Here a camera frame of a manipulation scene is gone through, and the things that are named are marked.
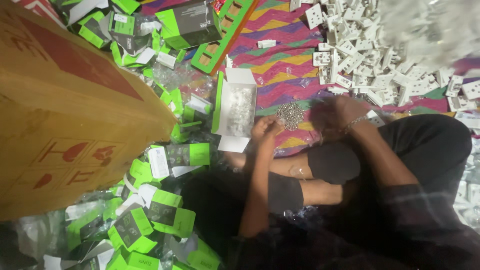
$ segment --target bare foot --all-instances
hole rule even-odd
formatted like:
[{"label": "bare foot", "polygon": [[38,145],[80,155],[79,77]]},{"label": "bare foot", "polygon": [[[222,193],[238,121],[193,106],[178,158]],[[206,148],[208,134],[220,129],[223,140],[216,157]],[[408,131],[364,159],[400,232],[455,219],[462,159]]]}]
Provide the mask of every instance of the bare foot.
[{"label": "bare foot", "polygon": [[236,152],[224,152],[224,156],[227,159],[228,164],[232,168],[243,169],[247,162],[247,154]]}]

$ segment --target knee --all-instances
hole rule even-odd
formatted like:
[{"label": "knee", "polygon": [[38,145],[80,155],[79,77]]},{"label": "knee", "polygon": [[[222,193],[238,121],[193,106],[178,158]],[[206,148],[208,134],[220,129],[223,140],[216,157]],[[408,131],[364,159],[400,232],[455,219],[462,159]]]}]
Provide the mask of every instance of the knee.
[{"label": "knee", "polygon": [[472,149],[471,132],[462,122],[457,119],[443,115],[429,115],[429,124],[434,127],[438,136],[441,136],[444,146],[454,149],[467,157]]}]

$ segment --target cardboard box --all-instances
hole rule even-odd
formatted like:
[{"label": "cardboard box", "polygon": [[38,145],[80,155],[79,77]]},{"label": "cardboard box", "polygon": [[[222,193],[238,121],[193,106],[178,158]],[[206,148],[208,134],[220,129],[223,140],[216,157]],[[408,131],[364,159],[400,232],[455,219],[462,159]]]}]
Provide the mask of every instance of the cardboard box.
[{"label": "cardboard box", "polygon": [[222,39],[220,19],[205,1],[189,1],[155,13],[162,36],[174,49],[186,49]]},{"label": "cardboard box", "polygon": [[257,83],[250,69],[226,68],[225,75],[226,77],[223,76],[222,72],[218,75],[218,81],[222,82],[222,84],[219,83],[217,88],[212,133],[222,135],[218,150],[242,153],[250,141],[250,136],[239,137],[229,131],[229,127],[232,126],[229,123],[229,115],[235,102],[233,91],[237,88],[246,88],[252,91],[253,114],[250,116],[251,124],[245,127],[245,130],[250,130],[253,127],[255,118]]},{"label": "cardboard box", "polygon": [[0,51],[0,220],[118,183],[177,123],[106,53],[10,1],[0,2]]}]

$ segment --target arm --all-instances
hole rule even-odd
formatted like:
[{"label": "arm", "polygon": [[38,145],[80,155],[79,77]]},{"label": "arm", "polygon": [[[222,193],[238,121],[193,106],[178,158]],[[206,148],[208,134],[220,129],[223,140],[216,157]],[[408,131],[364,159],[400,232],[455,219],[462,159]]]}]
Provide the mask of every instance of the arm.
[{"label": "arm", "polygon": [[283,130],[283,124],[274,115],[261,118],[252,129],[257,152],[239,236],[254,237],[268,229],[268,168],[273,160],[275,136]]}]

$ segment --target sleeve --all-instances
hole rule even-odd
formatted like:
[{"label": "sleeve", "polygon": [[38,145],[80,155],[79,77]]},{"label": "sleeve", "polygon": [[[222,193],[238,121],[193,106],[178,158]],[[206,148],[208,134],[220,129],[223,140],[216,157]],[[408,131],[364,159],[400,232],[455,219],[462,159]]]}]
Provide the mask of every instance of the sleeve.
[{"label": "sleeve", "polygon": [[411,253],[420,261],[454,269],[480,264],[480,235],[460,222],[450,195],[425,193],[416,184],[388,187],[381,195],[394,230],[414,241]]}]

